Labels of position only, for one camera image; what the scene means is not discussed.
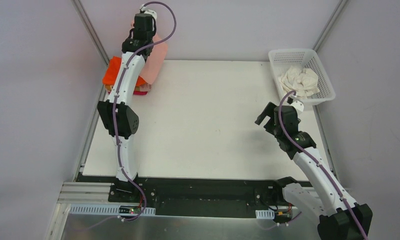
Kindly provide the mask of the pink t-shirt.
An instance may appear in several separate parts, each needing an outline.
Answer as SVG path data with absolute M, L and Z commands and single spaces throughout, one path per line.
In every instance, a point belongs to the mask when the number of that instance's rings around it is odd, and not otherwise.
M 143 84 L 152 84 L 155 82 L 161 67 L 164 63 L 164 59 L 167 55 L 168 45 L 167 43 L 160 43 L 153 46 L 151 54 L 148 56 L 143 69 L 140 72 L 136 86 Z

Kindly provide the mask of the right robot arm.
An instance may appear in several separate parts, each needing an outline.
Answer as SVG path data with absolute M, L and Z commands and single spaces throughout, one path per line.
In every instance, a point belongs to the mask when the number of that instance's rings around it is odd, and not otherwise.
M 338 182 L 321 159 L 312 137 L 300 131 L 297 109 L 293 105 L 269 102 L 255 123 L 260 125 L 268 117 L 264 129 L 273 135 L 279 147 L 302 170 L 317 197 L 299 183 L 281 178 L 282 198 L 296 206 L 317 227 L 322 240 L 365 240 L 368 237 L 372 210 L 359 204 Z

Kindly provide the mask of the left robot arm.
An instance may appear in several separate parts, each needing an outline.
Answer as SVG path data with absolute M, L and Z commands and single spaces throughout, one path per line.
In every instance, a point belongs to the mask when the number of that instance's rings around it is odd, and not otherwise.
M 121 182 L 132 181 L 138 171 L 134 134 L 140 122 L 130 104 L 138 76 L 152 51 L 155 27 L 156 21 L 151 14 L 142 12 L 135 15 L 130 35 L 122 44 L 123 54 L 116 81 L 108 98 L 97 104 L 102 123 L 114 139 L 118 162 L 116 178 Z

